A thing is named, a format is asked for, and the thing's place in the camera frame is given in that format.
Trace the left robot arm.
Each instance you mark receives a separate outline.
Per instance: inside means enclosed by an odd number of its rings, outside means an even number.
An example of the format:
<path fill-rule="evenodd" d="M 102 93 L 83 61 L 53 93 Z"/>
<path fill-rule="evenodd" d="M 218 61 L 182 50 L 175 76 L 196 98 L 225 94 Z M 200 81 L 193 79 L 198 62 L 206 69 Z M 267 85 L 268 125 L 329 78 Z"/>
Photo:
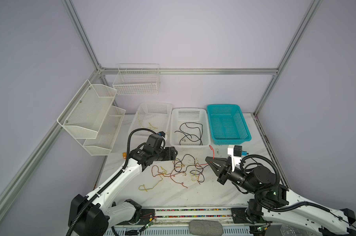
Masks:
<path fill-rule="evenodd" d="M 171 161 L 178 154 L 174 147 L 166 146 L 163 131 L 151 131 L 146 142 L 131 150 L 132 135 L 142 129 L 133 130 L 128 136 L 126 159 L 122 166 L 99 187 L 82 196 L 78 194 L 70 205 L 67 235 L 102 236 L 111 227 L 127 222 L 137 224 L 142 207 L 132 199 L 114 204 L 117 195 L 132 179 L 155 161 Z"/>

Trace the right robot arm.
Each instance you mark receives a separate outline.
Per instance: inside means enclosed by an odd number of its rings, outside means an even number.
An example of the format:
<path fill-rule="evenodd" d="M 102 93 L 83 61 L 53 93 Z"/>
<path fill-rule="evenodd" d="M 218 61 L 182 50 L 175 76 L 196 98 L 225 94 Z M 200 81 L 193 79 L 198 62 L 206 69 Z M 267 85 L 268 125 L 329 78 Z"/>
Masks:
<path fill-rule="evenodd" d="M 206 157 L 208 166 L 221 184 L 230 181 L 242 194 L 253 194 L 245 210 L 251 224 L 275 222 L 303 229 L 319 236 L 356 236 L 355 213 L 332 209 L 310 201 L 280 183 L 280 173 L 268 158 L 251 154 L 239 167 L 231 157 Z"/>

